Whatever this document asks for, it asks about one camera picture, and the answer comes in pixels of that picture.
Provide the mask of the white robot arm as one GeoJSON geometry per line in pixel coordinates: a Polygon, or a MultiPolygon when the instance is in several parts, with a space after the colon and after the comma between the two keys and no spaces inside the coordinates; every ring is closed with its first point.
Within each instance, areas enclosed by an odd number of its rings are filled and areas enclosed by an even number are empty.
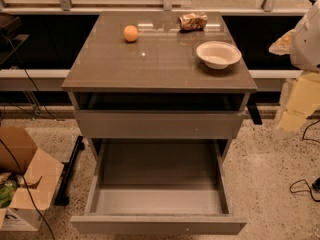
{"type": "Polygon", "coordinates": [[[275,55],[290,55],[290,62],[302,73],[287,80],[280,96],[274,133],[288,137],[296,133],[320,107],[320,1],[314,2],[294,29],[269,47],[275,55]]]}

